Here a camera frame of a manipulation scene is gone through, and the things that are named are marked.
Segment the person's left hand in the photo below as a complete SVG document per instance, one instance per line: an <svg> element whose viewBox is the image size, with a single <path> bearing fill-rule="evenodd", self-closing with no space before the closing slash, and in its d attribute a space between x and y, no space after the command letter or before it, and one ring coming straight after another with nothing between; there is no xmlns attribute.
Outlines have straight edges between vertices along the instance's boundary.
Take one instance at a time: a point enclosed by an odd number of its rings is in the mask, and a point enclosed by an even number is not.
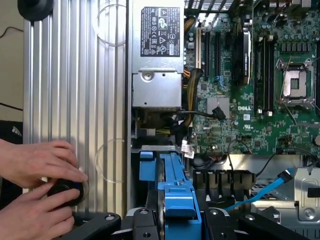
<svg viewBox="0 0 320 240"><path fill-rule="evenodd" d="M33 144L0 141L0 176L24 188L40 186L42 178L82 183L88 180L79 170L73 146L62 140Z"/></svg>

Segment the person's right hand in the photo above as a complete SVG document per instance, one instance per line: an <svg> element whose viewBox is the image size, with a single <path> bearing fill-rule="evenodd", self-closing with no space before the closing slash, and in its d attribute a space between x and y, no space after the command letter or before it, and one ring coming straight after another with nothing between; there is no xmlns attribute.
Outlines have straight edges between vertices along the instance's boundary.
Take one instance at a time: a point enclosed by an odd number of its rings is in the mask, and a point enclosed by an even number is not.
<svg viewBox="0 0 320 240"><path fill-rule="evenodd" d="M46 197L53 185L48 182L24 193L0 211L2 240L51 240L72 230L72 209L61 205L80 192L70 189Z"/></svg>

